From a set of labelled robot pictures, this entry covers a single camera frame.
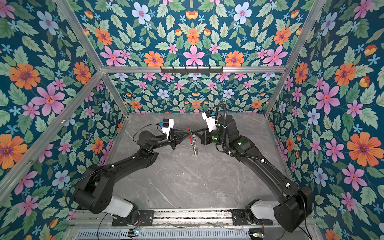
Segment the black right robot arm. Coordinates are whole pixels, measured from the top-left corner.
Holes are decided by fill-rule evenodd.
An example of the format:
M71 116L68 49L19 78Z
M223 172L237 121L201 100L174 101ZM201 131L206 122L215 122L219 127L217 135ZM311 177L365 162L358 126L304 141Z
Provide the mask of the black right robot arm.
M313 191L299 186L270 163L248 137L240 135L231 115L218 117L214 111L206 111L202 118L207 123L205 129L198 131L202 143L221 146L226 155L249 167L276 197L274 201L255 199L249 203L245 207L247 221L277 221L289 233L305 223L313 211Z

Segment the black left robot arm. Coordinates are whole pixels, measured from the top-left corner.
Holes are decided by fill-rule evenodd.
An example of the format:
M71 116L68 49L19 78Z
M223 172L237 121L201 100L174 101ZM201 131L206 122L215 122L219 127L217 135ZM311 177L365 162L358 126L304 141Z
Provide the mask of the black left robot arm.
M132 156L116 163L87 168L73 194L73 201L93 214L107 213L127 218L134 211L135 204L113 195L115 184L124 177L150 167L159 153L155 149L176 145L189 138L192 131L170 129L170 132L155 136L149 131L139 134L137 145L139 150Z

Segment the aluminium back top beam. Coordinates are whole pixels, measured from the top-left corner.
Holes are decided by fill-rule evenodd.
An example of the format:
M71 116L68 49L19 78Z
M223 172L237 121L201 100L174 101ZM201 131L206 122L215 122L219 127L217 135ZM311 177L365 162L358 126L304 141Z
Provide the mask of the aluminium back top beam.
M284 73L285 66L277 67L103 67L106 74L115 73L162 73L162 74L219 74L219 73Z

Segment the aluminium beam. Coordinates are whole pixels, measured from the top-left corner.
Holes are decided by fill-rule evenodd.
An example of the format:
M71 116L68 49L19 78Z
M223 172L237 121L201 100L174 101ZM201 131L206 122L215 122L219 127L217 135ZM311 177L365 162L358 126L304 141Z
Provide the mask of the aluminium beam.
M106 74L115 73L162 73L162 74L219 74L219 73L284 73L285 66L277 67L103 67Z
M77 93L73 100L67 104L64 110L54 119L51 125L48 126L48 128L32 144L23 157L4 176L1 180L1 205L14 188L16 188L21 178L29 172L31 166L44 152L47 145L55 138L61 128L65 125L66 121L69 120L89 93L97 86L103 74L104 73L102 71L97 71L91 77L90 81Z

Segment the aluminium left top beam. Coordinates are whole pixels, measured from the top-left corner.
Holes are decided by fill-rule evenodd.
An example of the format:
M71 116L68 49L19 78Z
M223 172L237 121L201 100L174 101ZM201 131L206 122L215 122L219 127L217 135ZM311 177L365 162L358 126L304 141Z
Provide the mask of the aluminium left top beam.
M61 128L65 125L66 121L69 120L89 93L97 86L103 74L104 73L102 71L97 71L91 77L90 81L77 93L73 100L67 104L64 110L54 119L51 125L48 126L48 128L32 144L23 157L4 176L1 180L1 205L14 188L16 188L21 178L29 172L31 166L44 152L47 145L55 138Z

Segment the black hook rail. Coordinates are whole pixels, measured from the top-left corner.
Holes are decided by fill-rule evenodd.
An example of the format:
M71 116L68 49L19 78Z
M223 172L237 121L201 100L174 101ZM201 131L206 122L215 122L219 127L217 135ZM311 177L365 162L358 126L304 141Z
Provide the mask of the black hook rail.
M223 67L160 67L162 74L221 74Z

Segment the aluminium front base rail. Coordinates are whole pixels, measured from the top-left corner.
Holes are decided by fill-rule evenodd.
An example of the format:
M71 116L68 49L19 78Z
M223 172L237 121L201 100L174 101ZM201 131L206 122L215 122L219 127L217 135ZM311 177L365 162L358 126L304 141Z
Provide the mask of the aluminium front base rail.
M249 221L241 209L148 209L139 211L139 219L133 224L121 217L101 213L94 215L88 211L79 211L69 221L71 228L109 228L109 227L174 227L174 228L252 228L277 227L275 220Z

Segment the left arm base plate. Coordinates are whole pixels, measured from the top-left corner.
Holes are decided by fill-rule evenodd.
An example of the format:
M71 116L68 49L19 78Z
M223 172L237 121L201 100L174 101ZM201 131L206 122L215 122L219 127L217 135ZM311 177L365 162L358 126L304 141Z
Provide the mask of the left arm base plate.
M114 216L113 227L149 227L154 220L154 210L135 210L126 218Z

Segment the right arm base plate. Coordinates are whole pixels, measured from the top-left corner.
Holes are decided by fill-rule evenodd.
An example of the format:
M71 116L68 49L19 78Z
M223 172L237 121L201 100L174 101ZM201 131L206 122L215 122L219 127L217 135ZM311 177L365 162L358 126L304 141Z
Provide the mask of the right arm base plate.
M272 226L273 221L268 219L257 219L248 210L230 209L234 226Z

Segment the aluminium back left post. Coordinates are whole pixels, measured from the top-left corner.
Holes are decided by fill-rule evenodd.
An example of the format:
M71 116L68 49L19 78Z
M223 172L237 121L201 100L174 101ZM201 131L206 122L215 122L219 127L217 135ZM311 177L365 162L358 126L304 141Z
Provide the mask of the aluminium back left post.
M81 25L80 21L78 20L75 12L71 8L68 1L56 1L56 4L60 11L62 12L63 16L67 20L68 24L70 25L72 31L76 35L79 43L83 47L85 53L90 58L90 61L92 62L94 68L95 68L95 74L101 74L101 79L106 84L107 88L109 89L111 96L114 98L116 104L119 106L120 111L124 115L125 118L129 116L129 112L127 110L127 107L125 106L123 99L121 95L119 94L115 84L113 83L111 77L107 72L105 71L105 66L103 65L101 59L99 58L98 53L96 52L95 48L92 46L89 38L87 37L83 26Z

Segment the aluminium post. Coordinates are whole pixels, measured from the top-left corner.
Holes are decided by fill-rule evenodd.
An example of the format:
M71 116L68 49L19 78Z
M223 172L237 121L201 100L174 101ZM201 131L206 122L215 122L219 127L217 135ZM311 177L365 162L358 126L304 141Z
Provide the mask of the aluminium post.
M101 74L101 79L106 84L107 88L109 89L111 96L114 98L116 104L119 106L120 111L124 115L125 118L129 116L129 112L127 110L127 107L125 106L123 99L121 95L119 94L115 84L113 83L111 77L107 72L105 71L105 66L103 65L101 59L99 58L98 53L96 52L95 48L92 46L89 38L87 37L83 26L81 25L80 21L78 20L75 12L71 8L68 1L56 1L56 4L60 11L62 12L63 16L67 20L68 24L70 25L72 31L76 35L79 43L83 47L85 53L90 58L90 61L92 62L94 68L95 68L95 74Z
M302 48L304 47L308 36L310 32L312 31L312 28L314 27L317 18L321 15L321 11L326 4L327 1L325 0L316 0L313 2L313 5L311 7L311 10L309 11L309 14L307 16L306 21L304 22L301 34L298 37L298 40L296 41L294 48L292 52L290 53L290 56L287 60L287 64L285 66L285 71L281 75L278 84L275 87L275 90L270 98L268 107L266 111L264 112L264 117L267 119L270 115L275 103L277 102L277 99L279 97L280 92L282 91L284 87L285 80L289 77L292 69L294 68L294 64L296 60L298 59L300 52Z

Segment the aluminium back right post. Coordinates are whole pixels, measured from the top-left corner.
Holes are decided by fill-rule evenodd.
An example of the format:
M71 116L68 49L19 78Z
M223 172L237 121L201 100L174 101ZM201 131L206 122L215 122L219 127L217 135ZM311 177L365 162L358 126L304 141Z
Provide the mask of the aluminium back right post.
M290 53L290 56L287 60L287 64L285 66L285 71L281 75L278 84L275 87L275 90L270 98L268 107L266 111L264 112L264 117L267 119L270 115L275 103L277 102L277 99L279 97L280 92L282 91L284 87L285 80L289 77L292 69L294 68L294 64L296 60L298 59L300 52L302 48L304 47L308 36L310 32L312 31L312 28L314 27L317 18L321 15L321 11L326 4L327 1L325 0L316 0L313 2L313 5L311 7L311 10L309 11L309 14L307 16L306 21L304 22L301 34L298 37L298 40L296 41L294 48L292 52Z

